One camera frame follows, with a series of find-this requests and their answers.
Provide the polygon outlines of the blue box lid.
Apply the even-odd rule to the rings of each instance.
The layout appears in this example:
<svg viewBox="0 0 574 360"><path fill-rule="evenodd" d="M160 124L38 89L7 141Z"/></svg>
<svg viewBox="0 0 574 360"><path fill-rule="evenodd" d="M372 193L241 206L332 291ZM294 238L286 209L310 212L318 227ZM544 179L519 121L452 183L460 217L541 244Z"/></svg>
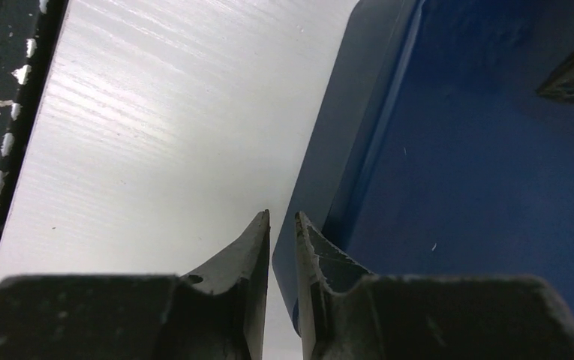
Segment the blue box lid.
<svg viewBox="0 0 574 360"><path fill-rule="evenodd" d="M277 244L298 321L295 215L382 274L528 274L574 316L574 1L359 1Z"/></svg>

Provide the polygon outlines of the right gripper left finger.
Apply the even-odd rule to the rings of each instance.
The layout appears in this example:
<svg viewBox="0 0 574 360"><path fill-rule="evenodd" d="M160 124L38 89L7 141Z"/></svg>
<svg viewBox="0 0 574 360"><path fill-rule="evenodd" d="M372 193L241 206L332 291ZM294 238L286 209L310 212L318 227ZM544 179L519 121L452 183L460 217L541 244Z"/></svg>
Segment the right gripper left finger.
<svg viewBox="0 0 574 360"><path fill-rule="evenodd" d="M268 211L202 265L173 274L0 282L0 359L260 359Z"/></svg>

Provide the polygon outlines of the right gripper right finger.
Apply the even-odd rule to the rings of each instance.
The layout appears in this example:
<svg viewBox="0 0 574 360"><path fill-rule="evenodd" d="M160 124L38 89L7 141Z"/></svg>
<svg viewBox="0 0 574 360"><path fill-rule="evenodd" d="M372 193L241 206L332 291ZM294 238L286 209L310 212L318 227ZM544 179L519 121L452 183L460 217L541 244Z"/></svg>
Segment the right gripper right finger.
<svg viewBox="0 0 574 360"><path fill-rule="evenodd" d="M574 318L533 276L380 275L295 216L306 359L574 359Z"/></svg>

